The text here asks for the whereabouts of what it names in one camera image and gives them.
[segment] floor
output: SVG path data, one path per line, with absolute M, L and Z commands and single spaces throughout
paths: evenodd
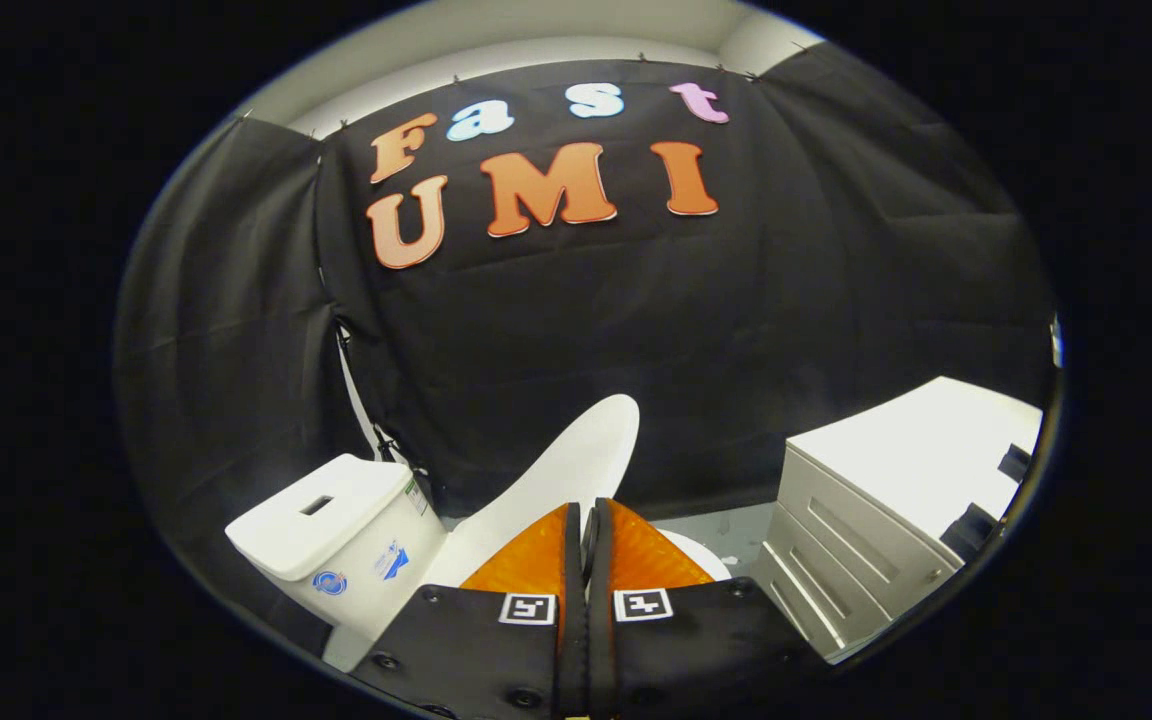
M 703 544 L 727 564 L 733 578 L 738 578 L 749 574 L 750 566 L 758 559 L 760 544 L 767 539 L 773 505 L 767 502 L 687 518 L 658 520 L 652 525 Z

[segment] toilet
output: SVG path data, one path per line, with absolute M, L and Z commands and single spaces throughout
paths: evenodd
M 584 533 L 594 499 L 616 494 L 637 430 L 636 402 L 605 397 L 452 532 L 408 465 L 340 455 L 238 516 L 225 533 L 265 578 L 333 626 L 324 660 L 351 670 L 420 585 L 460 588 L 566 502 L 579 502 Z M 667 537 L 714 579 L 730 577 L 699 543 Z

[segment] pink letter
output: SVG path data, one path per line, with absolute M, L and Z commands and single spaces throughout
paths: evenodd
M 718 100 L 718 96 L 713 94 L 708 90 L 702 90 L 699 85 L 694 82 L 685 82 L 682 85 L 676 85 L 669 88 L 669 92 L 677 92 L 682 94 L 682 101 L 687 104 L 687 108 L 691 111 L 692 115 L 696 115 L 700 120 L 710 123 L 726 123 L 727 113 L 722 113 L 719 109 L 713 109 L 708 105 L 710 100 Z

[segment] toilet tank lid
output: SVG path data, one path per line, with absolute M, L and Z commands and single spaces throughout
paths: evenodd
M 297 582 L 328 561 L 412 483 L 411 469 L 340 455 L 234 520 L 225 533 L 252 564 Z

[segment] orange gripper pad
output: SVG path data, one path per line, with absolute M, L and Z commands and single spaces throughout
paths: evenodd
M 563 638 L 567 616 L 563 538 L 567 503 L 543 515 L 484 562 L 461 583 L 468 591 L 517 592 L 558 596 L 558 641 Z
M 687 588 L 714 579 L 637 511 L 611 500 L 612 591 Z

